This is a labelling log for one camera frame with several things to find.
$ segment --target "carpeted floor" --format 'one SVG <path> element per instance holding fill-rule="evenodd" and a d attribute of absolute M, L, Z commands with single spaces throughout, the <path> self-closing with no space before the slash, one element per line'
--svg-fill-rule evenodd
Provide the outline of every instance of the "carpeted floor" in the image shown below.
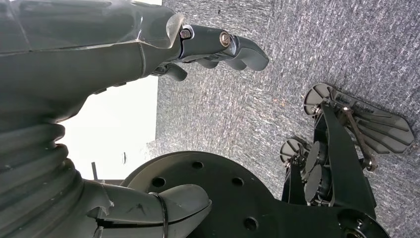
<path fill-rule="evenodd" d="M 182 65 L 184 82 L 159 80 L 153 156 L 201 150 L 228 157 L 281 195 L 281 144 L 311 140 L 303 95 L 327 82 L 404 116 L 420 132 L 420 3 L 403 0 L 164 0 L 187 24 L 228 30 L 258 42 L 271 63 L 262 72 L 224 64 Z M 420 237 L 420 144 L 380 156 L 368 173 L 379 222 L 395 238 Z"/>

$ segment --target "black wire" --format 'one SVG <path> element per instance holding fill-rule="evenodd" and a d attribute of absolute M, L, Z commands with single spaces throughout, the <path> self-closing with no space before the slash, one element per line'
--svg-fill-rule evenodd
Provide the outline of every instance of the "black wire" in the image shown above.
<path fill-rule="evenodd" d="M 162 213 L 163 213 L 163 238 L 168 238 L 168 230 L 169 230 L 169 221 L 168 221 L 168 209 L 166 207 L 165 200 L 157 193 L 157 192 L 150 192 L 149 194 L 155 196 L 161 206 L 162 206 Z"/>

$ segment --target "black circular plate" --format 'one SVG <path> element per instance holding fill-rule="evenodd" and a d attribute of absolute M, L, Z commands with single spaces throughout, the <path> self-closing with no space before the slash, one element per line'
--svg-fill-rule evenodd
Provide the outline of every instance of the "black circular plate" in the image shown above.
<path fill-rule="evenodd" d="M 276 238 L 275 199 L 241 165 L 204 152 L 160 156 L 136 169 L 122 183 L 135 190 L 162 192 L 182 184 L 201 186 L 213 208 L 189 238 Z"/>
<path fill-rule="evenodd" d="M 291 157 L 298 156 L 299 154 L 305 155 L 307 152 L 308 150 L 305 148 L 302 142 L 296 139 L 288 139 L 281 145 L 280 159 L 281 162 L 286 163 L 290 160 Z"/>
<path fill-rule="evenodd" d="M 333 86 L 318 83 L 315 84 L 307 93 L 303 102 L 303 108 L 306 115 L 315 117 L 314 107 L 317 107 L 325 98 L 331 98 L 331 91 L 335 89 Z"/>

